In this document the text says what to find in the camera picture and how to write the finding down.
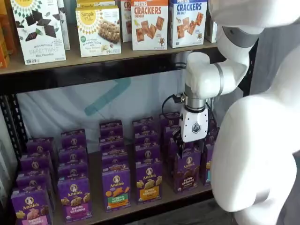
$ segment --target cracker image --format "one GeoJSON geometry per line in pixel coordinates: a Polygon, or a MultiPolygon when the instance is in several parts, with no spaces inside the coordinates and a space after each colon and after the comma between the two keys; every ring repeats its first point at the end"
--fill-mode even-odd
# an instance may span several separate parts
{"type": "Polygon", "coordinates": [[[148,20],[141,22],[142,34],[149,34],[149,24],[148,20]]]}
{"type": "Polygon", "coordinates": [[[156,28],[159,29],[160,31],[163,28],[164,21],[165,21],[165,19],[160,16],[157,18],[156,28]]]}
{"type": "Polygon", "coordinates": [[[197,18],[196,18],[196,24],[197,24],[198,26],[201,25],[202,19],[203,19],[203,14],[202,14],[202,13],[198,13],[198,14],[197,14],[197,18]]]}
{"type": "Polygon", "coordinates": [[[98,34],[104,39],[117,44],[120,41],[120,26],[107,20],[102,20],[98,34]]]}
{"type": "Polygon", "coordinates": [[[138,28],[135,30],[136,31],[136,38],[137,38],[137,41],[140,42],[140,41],[144,41],[144,35],[143,35],[143,31],[141,28],[138,28]]]}
{"type": "Polygon", "coordinates": [[[177,36],[178,36],[178,39],[179,38],[184,38],[184,27],[185,27],[185,25],[179,25],[179,26],[177,26],[177,36]]]}
{"type": "Polygon", "coordinates": [[[196,23],[192,20],[187,30],[190,35],[193,34],[195,27],[196,27],[196,23]]]}
{"type": "Polygon", "coordinates": [[[148,37],[150,37],[151,39],[153,39],[154,36],[155,36],[155,33],[156,33],[156,29],[157,28],[153,24],[151,24],[150,29],[149,29],[149,33],[147,34],[148,37]]]}

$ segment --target purple box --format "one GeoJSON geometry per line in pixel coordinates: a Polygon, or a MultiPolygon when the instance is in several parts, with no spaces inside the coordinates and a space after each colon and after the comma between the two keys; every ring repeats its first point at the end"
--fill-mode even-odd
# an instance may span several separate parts
{"type": "Polygon", "coordinates": [[[157,159],[137,161],[136,168],[136,199],[137,204],[144,204],[161,199],[163,164],[157,159]]]}
{"type": "Polygon", "coordinates": [[[116,136],[116,135],[123,136],[123,127],[122,127],[121,120],[116,120],[107,123],[100,123],[99,126],[100,126],[101,137],[116,136]]]}
{"type": "Polygon", "coordinates": [[[89,174],[88,171],[88,164],[83,159],[61,163],[57,169],[58,177],[81,173],[89,174]]]}
{"type": "Polygon", "coordinates": [[[100,151],[105,151],[119,147],[124,147],[124,139],[121,135],[99,138],[100,151]]]}
{"type": "Polygon", "coordinates": [[[141,133],[145,130],[156,130],[153,117],[148,117],[132,122],[134,133],[141,133]]]}
{"type": "Polygon", "coordinates": [[[201,156],[200,180],[203,185],[210,185],[210,164],[214,145],[207,144],[204,146],[201,156]]]}
{"type": "Polygon", "coordinates": [[[182,158],[179,154],[174,161],[174,191],[176,193],[191,190],[198,186],[201,152],[198,148],[186,152],[182,158]]]}
{"type": "Polygon", "coordinates": [[[158,134],[155,130],[146,130],[142,131],[141,133],[135,133],[135,145],[148,142],[158,143],[158,134]]]}
{"type": "Polygon", "coordinates": [[[102,185],[106,212],[131,206],[130,170],[127,162],[103,166],[102,185]]]}
{"type": "Polygon", "coordinates": [[[128,161],[128,155],[125,147],[114,148],[102,152],[102,164],[119,164],[128,161]]]}
{"type": "Polygon", "coordinates": [[[16,183],[19,188],[46,184],[51,207],[55,210],[55,195],[49,169],[19,172],[16,183]]]}
{"type": "Polygon", "coordinates": [[[53,224],[53,213],[45,185],[15,189],[11,200],[17,225],[53,224]]]}
{"type": "Polygon", "coordinates": [[[57,186],[66,223],[92,217],[90,184],[85,174],[60,177],[57,186]]]}
{"type": "Polygon", "coordinates": [[[71,146],[86,146],[85,130],[79,129],[61,133],[61,145],[64,149],[71,146]]]}
{"type": "Polygon", "coordinates": [[[148,142],[135,146],[135,160],[147,158],[160,159],[160,146],[156,142],[148,142]]]}
{"type": "Polygon", "coordinates": [[[86,148],[83,146],[72,146],[67,149],[61,149],[58,153],[60,163],[69,161],[84,160],[88,161],[88,154],[86,148]]]}

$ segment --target orange box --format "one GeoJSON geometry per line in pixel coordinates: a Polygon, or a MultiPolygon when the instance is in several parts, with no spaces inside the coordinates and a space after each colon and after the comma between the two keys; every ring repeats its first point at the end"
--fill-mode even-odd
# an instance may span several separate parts
{"type": "Polygon", "coordinates": [[[9,55],[6,48],[3,31],[0,25],[0,68],[6,68],[9,64],[9,55]]]}

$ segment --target pretzel crackers box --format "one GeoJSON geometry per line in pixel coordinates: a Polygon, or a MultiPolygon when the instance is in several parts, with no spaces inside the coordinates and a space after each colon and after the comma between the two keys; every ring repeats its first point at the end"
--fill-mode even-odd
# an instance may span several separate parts
{"type": "Polygon", "coordinates": [[[57,1],[11,0],[26,65],[66,60],[57,1]]]}
{"type": "Polygon", "coordinates": [[[166,50],[168,0],[131,0],[132,49],[166,50]]]}
{"type": "Polygon", "coordinates": [[[103,166],[102,185],[106,212],[127,208],[130,204],[130,170],[127,162],[103,166]]]}
{"type": "Polygon", "coordinates": [[[203,45],[207,0],[171,0],[169,39],[172,48],[203,45]]]}
{"type": "Polygon", "coordinates": [[[90,184],[85,174],[61,177],[57,186],[67,223],[92,217],[90,184]]]}
{"type": "Polygon", "coordinates": [[[76,8],[81,57],[121,53],[118,6],[76,8]]]}
{"type": "Polygon", "coordinates": [[[161,199],[163,165],[158,158],[138,160],[136,167],[136,197],[138,204],[161,199]]]}
{"type": "Polygon", "coordinates": [[[15,189],[11,200],[17,225],[52,225],[53,214],[45,185],[15,189]]]}

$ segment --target wooden shelf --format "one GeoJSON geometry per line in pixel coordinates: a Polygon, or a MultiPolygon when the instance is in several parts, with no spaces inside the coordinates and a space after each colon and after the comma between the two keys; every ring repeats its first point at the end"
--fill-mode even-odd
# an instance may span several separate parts
{"type": "MultiPolygon", "coordinates": [[[[92,153],[89,155],[89,160],[89,178],[93,217],[83,221],[74,222],[72,223],[73,225],[107,224],[108,222],[110,224],[125,224],[212,198],[211,188],[204,187],[201,184],[192,191],[183,192],[181,194],[174,193],[171,188],[170,180],[167,179],[168,176],[166,175],[166,171],[164,171],[165,174],[163,176],[164,181],[161,200],[137,205],[135,201],[135,189],[132,188],[131,207],[116,212],[106,213],[103,205],[99,165],[99,162],[101,162],[101,156],[99,153],[92,153]]],[[[57,202],[57,209],[54,215],[54,225],[63,225],[65,222],[63,220],[59,199],[57,202]]]]}

